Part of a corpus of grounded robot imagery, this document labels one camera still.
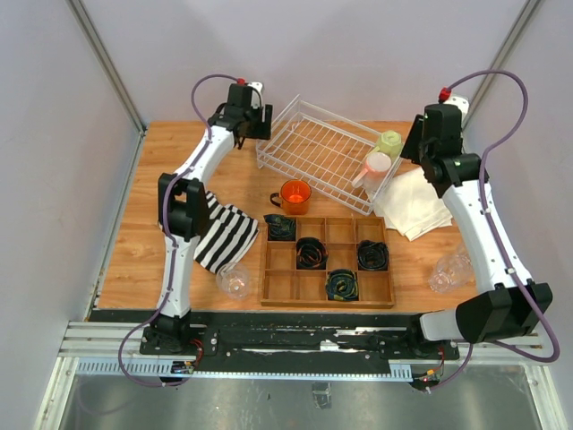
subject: cup handle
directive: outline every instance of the cup handle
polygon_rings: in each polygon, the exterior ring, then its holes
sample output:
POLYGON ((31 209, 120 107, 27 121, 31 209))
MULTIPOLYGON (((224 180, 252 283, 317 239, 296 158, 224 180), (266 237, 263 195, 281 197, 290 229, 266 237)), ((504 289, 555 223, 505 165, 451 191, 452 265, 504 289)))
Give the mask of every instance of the cup handle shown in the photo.
POLYGON ((275 206, 277 206, 277 207, 280 208, 280 207, 281 207, 281 203, 275 202, 274 200, 272 200, 272 199, 276 199, 276 198, 278 198, 278 193, 273 193, 273 194, 271 194, 269 199, 270 199, 270 202, 271 202, 272 204, 274 204, 275 206))
POLYGON ((367 173, 368 173, 368 169, 367 169, 367 168, 364 168, 364 169, 362 170, 362 172, 360 172, 360 173, 358 174, 358 176, 355 177, 355 178, 352 180, 352 186, 353 186, 354 188, 358 188, 360 185, 362 185, 363 182, 364 182, 363 178, 366 176, 367 173))

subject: orange cup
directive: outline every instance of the orange cup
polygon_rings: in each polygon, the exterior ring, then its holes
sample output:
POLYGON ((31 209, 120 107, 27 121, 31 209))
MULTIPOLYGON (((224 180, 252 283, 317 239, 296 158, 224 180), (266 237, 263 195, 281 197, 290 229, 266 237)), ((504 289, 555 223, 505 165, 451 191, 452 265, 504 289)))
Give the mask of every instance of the orange cup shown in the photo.
POLYGON ((270 195, 270 202, 285 211, 287 215, 304 215, 308 212, 310 199, 311 186, 298 179, 286 181, 280 188, 280 193, 270 195), (278 197, 281 202, 273 200, 278 197))

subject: gray wall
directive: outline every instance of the gray wall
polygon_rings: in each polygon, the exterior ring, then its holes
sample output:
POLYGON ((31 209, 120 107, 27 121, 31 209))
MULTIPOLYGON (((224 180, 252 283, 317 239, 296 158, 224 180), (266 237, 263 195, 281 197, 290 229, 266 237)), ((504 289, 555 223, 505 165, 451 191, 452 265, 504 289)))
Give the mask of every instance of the gray wall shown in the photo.
POLYGON ((5 3, 0 40, 0 417, 28 429, 137 141, 64 1, 5 3))
MULTIPOLYGON (((573 423, 573 4, 544 2, 505 68, 526 83, 530 108, 515 137, 496 150, 488 171, 501 219, 526 267, 552 286, 552 325, 562 356, 552 365, 561 403, 573 423)), ((468 149, 481 153, 515 122, 517 86, 497 78, 466 133, 468 149)))
MULTIPOLYGON (((208 73, 265 82, 277 113, 301 93, 355 120, 411 120, 491 62, 523 3, 85 0, 147 121, 194 118, 189 93, 208 73)), ((209 112, 226 87, 205 85, 200 106, 209 112)))

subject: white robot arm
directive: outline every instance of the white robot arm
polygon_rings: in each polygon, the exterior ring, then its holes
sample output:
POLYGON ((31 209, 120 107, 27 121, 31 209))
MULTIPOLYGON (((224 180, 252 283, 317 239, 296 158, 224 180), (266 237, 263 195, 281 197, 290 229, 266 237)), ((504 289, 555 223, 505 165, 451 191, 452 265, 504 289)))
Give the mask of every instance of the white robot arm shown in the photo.
POLYGON ((446 101, 425 107, 415 118, 406 139, 402 158, 422 166, 456 220, 475 270, 478 296, 456 309, 417 315, 420 342, 466 340, 470 343, 501 340, 530 333, 539 318, 516 285, 515 276, 544 313, 552 301, 546 283, 534 283, 517 257, 492 199, 486 182, 487 211, 492 216, 500 241, 511 259, 508 269, 501 256, 480 198, 476 154, 462 152, 461 124, 468 105, 446 101))
POLYGON ((227 102, 209 118, 195 151, 175 173, 164 173, 158 180, 158 220, 166 232, 166 260, 159 314, 146 330, 180 345, 188 343, 193 257, 209 227, 205 185, 223 158, 235 147, 240 150, 245 139, 270 138, 272 106, 263 105, 262 91, 259 82, 232 83, 227 102))

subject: clear plastic cup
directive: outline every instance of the clear plastic cup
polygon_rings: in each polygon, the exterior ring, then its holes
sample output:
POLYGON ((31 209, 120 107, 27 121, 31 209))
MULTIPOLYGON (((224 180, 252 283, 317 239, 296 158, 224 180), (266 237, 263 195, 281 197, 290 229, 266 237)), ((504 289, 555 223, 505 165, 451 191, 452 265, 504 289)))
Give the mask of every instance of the clear plastic cup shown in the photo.
POLYGON ((249 295, 249 270, 239 262, 228 262, 217 273, 217 285, 230 297, 240 300, 249 295))
POLYGON ((460 244, 456 253, 441 257, 428 279, 430 288, 438 293, 447 293, 463 287, 474 277, 474 268, 469 260, 466 247, 460 244))

